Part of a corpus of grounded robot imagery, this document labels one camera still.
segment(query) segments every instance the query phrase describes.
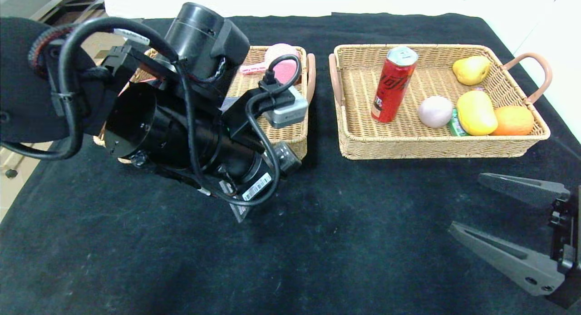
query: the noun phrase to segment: yellow mango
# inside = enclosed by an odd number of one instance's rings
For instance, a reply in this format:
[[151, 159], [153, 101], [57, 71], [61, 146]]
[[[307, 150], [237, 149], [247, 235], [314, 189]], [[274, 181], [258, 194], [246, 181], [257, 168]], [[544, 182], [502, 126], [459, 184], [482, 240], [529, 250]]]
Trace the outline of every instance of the yellow mango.
[[473, 136], [489, 135], [498, 127], [492, 101], [481, 90], [471, 90], [460, 96], [456, 108], [463, 129]]

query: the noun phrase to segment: wicker basket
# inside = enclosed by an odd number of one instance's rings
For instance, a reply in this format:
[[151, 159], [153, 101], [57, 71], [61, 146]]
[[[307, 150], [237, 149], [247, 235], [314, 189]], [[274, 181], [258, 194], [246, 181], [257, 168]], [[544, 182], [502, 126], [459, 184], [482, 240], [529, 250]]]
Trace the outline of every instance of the wicker basket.
[[[533, 106], [548, 87], [551, 69], [537, 54], [523, 54], [502, 65], [485, 46], [462, 44], [409, 44], [419, 54], [417, 68], [395, 120], [380, 123], [371, 117], [371, 104], [385, 56], [396, 44], [340, 45], [329, 55], [330, 76], [335, 94], [335, 110], [341, 154], [353, 160], [373, 158], [512, 158], [523, 155], [538, 141], [548, 139], [550, 131]], [[464, 57], [482, 55], [492, 62], [485, 81], [475, 86], [459, 83], [452, 64]], [[545, 83], [530, 98], [508, 73], [525, 57], [533, 57], [546, 73]], [[527, 136], [453, 137], [448, 127], [429, 128], [418, 117], [418, 107], [427, 97], [439, 94], [454, 105], [458, 97], [482, 87], [495, 108], [526, 106], [535, 117]]]
[[[264, 61], [264, 53], [269, 46], [251, 46], [251, 49], [246, 56], [243, 64], [255, 64]], [[296, 47], [299, 51], [299, 58], [301, 61], [301, 77], [299, 82], [295, 85], [295, 88], [301, 92], [309, 103], [313, 98], [313, 93], [315, 91], [315, 57], [313, 54], [308, 54], [304, 48]], [[146, 53], [149, 57], [154, 57], [157, 52], [155, 50], [148, 50]], [[227, 96], [242, 96], [247, 90], [251, 88], [257, 88], [258, 82], [263, 77], [263, 73], [247, 74], [242, 75], [238, 73], [228, 90]], [[131, 78], [131, 82], [138, 83], [140, 81], [145, 81], [151, 79], [152, 75], [138, 69], [135, 75]], [[289, 125], [281, 129], [276, 129], [268, 123], [268, 121], [263, 117], [258, 119], [260, 127], [267, 134], [268, 138], [272, 143], [277, 143], [278, 141], [285, 141], [289, 144], [290, 148], [299, 156], [301, 159], [307, 155], [307, 131], [309, 123], [309, 114], [305, 116], [305, 119], [301, 123]], [[104, 145], [102, 137], [95, 137], [95, 143], [98, 145]]]

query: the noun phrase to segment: white label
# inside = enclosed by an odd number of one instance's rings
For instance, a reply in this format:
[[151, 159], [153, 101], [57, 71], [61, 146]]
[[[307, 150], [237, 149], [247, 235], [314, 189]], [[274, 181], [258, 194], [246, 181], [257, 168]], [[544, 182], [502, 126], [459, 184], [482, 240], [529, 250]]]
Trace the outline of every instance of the white label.
[[127, 39], [133, 40], [133, 42], [138, 42], [143, 45], [149, 45], [149, 38], [141, 36], [140, 34], [136, 34], [135, 32], [126, 30], [126, 29], [119, 29], [115, 28], [113, 30], [114, 34], [120, 34]]
[[260, 179], [255, 182], [255, 184], [252, 185], [252, 187], [250, 187], [250, 189], [243, 193], [242, 199], [245, 201], [251, 200], [257, 193], [266, 187], [270, 180], [272, 180], [272, 178], [270, 177], [270, 174], [266, 172]]

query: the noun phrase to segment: yellow pear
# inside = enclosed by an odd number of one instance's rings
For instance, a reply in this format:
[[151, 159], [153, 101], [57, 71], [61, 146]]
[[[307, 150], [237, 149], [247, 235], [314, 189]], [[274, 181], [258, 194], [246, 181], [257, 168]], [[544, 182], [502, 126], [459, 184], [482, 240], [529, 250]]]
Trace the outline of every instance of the yellow pear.
[[485, 56], [471, 56], [457, 60], [452, 71], [458, 81], [464, 85], [477, 85], [484, 80], [490, 71], [490, 61]]

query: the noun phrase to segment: barcode label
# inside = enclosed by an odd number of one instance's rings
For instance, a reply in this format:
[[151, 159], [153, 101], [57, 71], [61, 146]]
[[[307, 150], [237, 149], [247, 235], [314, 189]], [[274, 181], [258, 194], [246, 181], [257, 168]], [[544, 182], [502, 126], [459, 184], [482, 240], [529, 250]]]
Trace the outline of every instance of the barcode label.
[[245, 201], [251, 200], [257, 193], [259, 193], [266, 185], [272, 180], [270, 174], [266, 172], [260, 179], [258, 179], [255, 184], [252, 185], [245, 193], [242, 195], [242, 199]]

